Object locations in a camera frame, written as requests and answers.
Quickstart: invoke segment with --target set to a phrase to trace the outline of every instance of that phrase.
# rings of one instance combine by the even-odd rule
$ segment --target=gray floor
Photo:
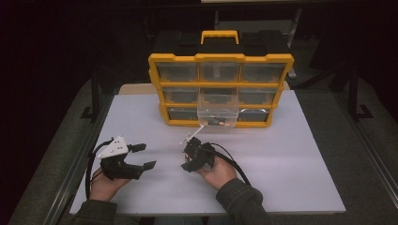
[[[290,85],[302,83],[320,72],[308,68],[316,44],[314,39],[293,42],[291,49],[296,59],[297,78],[287,79]],[[390,177],[398,180],[398,125],[379,103],[371,85],[361,79],[359,104],[366,105],[374,118],[353,122],[346,109],[347,90],[338,94],[330,92],[328,84],[331,79],[332,76],[327,77],[296,93],[319,151],[343,199],[346,212],[337,215],[278,217],[286,224],[398,224],[396,205],[374,161],[375,156],[379,156],[390,172]],[[58,217],[58,224],[68,223],[68,201],[73,198],[72,193],[77,188],[77,183],[69,182],[72,190],[61,187],[69,180],[81,179],[84,167],[71,166],[74,165],[75,157],[81,154],[78,151],[88,147],[87,135],[92,137],[93,133],[100,130],[90,120],[80,118],[84,108],[90,105],[90,100],[88,82],[70,106],[10,224],[52,224]],[[112,97],[102,97],[104,111],[110,100]],[[69,175],[73,170],[76,175],[71,179]],[[67,198],[60,199],[64,192],[68,193]],[[65,211],[56,210],[57,205],[65,208]],[[136,223],[134,218],[129,217],[119,217],[116,222]]]

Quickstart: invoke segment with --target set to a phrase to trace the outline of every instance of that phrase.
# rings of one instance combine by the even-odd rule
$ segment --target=white table
[[[199,174],[180,166],[185,147],[180,143],[196,128],[165,125],[158,104],[157,95],[115,96],[99,135],[97,144],[118,135],[130,144],[146,143],[145,151],[128,154],[129,164],[157,160],[153,170],[119,190],[113,199],[117,213],[141,217],[224,214],[215,200],[216,190]],[[263,193],[263,205],[270,213],[345,211],[294,91],[283,91],[268,128],[205,127],[196,137],[203,143],[218,143],[231,153]],[[95,161],[93,171],[99,163]],[[70,212],[75,214],[84,201],[83,179]]]

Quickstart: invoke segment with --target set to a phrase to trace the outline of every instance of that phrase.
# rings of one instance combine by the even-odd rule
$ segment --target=dark jacket sleeve
[[[71,224],[112,225],[115,220],[116,208],[117,204],[115,203],[87,200],[73,217]]]
[[[239,179],[226,183],[217,193],[216,199],[237,224],[282,224],[277,218],[270,216],[262,206],[261,192]]]

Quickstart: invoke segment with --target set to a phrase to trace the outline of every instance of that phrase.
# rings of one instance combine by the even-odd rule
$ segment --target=yellow handle
[[[237,31],[234,30],[215,30],[215,31],[203,31],[202,39],[200,41],[203,44],[205,38],[235,38],[235,42],[238,44],[239,40],[237,39]]]

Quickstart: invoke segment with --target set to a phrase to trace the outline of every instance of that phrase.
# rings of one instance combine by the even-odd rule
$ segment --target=yellow and black organizer
[[[266,128],[294,59],[280,31],[217,30],[161,32],[148,61],[166,124]]]

